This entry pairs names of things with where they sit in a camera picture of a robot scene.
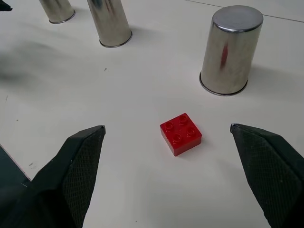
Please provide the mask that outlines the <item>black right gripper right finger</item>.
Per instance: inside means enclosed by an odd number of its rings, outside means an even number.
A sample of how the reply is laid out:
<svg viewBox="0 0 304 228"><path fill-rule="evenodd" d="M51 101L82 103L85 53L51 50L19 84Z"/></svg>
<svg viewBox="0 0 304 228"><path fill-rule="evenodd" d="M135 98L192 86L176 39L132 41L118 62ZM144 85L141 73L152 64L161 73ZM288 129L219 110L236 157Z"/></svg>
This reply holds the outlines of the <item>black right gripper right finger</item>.
<svg viewBox="0 0 304 228"><path fill-rule="evenodd" d="M230 132L271 228L304 228L304 157L278 134L238 123Z"/></svg>

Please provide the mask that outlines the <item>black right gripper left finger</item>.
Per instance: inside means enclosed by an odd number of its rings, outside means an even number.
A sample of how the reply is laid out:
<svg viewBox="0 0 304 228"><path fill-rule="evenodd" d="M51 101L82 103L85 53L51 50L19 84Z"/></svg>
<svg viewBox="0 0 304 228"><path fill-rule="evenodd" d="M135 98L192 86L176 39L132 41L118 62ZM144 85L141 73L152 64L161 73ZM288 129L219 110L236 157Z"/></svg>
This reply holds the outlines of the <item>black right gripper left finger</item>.
<svg viewBox="0 0 304 228"><path fill-rule="evenodd" d="M82 228L105 132L98 125L68 137L32 179L0 145L0 228Z"/></svg>

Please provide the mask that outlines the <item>red toy building brick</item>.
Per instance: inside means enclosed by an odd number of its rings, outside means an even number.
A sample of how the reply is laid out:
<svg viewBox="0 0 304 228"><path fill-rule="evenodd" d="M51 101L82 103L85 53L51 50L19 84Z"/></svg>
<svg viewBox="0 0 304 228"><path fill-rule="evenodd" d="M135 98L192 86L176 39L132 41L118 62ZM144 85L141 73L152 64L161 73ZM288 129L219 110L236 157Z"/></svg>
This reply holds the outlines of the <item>red toy building brick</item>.
<svg viewBox="0 0 304 228"><path fill-rule="evenodd" d="M202 134L186 113L162 123L160 129L175 157L201 144Z"/></svg>

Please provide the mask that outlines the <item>stainless steel cup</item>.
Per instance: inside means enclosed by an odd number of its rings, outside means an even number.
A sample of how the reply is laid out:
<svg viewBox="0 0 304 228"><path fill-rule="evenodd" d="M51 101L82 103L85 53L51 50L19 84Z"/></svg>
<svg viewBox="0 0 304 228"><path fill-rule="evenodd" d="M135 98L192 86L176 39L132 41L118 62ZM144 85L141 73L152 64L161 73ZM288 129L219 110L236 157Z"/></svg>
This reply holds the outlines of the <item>stainless steel cup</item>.
<svg viewBox="0 0 304 228"><path fill-rule="evenodd" d="M106 48L116 48L132 38L121 0L87 0L95 23L99 42Z"/></svg>
<svg viewBox="0 0 304 228"><path fill-rule="evenodd" d="M260 11L244 5L214 13L199 75L207 91L230 96L246 88L263 20Z"/></svg>
<svg viewBox="0 0 304 228"><path fill-rule="evenodd" d="M69 0L39 0L48 20L53 24L66 22L74 17L75 10Z"/></svg>

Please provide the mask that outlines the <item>black left gripper tip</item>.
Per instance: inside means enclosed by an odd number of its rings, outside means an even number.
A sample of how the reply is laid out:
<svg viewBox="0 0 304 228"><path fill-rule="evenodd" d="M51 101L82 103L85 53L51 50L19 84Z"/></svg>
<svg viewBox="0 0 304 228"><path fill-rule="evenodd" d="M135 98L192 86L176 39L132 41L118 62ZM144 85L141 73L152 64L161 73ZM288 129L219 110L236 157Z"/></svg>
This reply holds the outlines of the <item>black left gripper tip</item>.
<svg viewBox="0 0 304 228"><path fill-rule="evenodd" d="M12 11L12 7L5 3L3 0L0 0L0 12L3 11Z"/></svg>

